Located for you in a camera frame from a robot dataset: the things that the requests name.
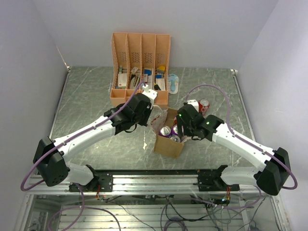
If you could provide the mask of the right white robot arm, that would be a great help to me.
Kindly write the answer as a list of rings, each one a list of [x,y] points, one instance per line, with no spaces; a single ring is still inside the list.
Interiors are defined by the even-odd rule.
[[[228,185],[256,186],[269,195],[278,195],[291,175],[288,152],[279,147],[261,145],[233,130],[215,115],[203,115],[191,104],[184,104],[177,111],[180,136],[192,140],[206,139],[223,145],[246,159],[251,167],[224,167],[221,174],[212,178],[212,185],[221,191]]]

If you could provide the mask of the patterned canvas tote bag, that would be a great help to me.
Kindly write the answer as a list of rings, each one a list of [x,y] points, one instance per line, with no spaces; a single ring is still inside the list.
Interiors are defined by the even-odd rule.
[[[178,158],[184,148],[184,143],[189,140],[188,137],[181,138],[180,142],[173,141],[171,138],[163,137],[159,134],[159,129],[163,126],[169,126],[171,129],[175,125],[177,115],[176,109],[168,108],[162,110],[154,119],[150,126],[155,133],[154,152],[163,156]]]

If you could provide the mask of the red cola can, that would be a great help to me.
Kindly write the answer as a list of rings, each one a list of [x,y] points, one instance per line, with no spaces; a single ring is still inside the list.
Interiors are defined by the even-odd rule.
[[[199,112],[202,114],[203,117],[205,117],[209,107],[210,107],[210,102],[208,99],[200,99],[198,102],[199,105]]]

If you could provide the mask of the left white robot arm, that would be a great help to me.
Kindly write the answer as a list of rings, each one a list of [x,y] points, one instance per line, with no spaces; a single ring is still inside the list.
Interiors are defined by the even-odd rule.
[[[73,156],[120,132],[131,133],[137,125],[146,126],[156,97],[157,92],[152,90],[137,93],[126,103],[109,109],[91,124],[69,135],[54,140],[41,139],[33,163],[46,185],[53,187],[67,180],[82,185],[87,191],[102,185],[95,170],[90,165],[73,164]]]

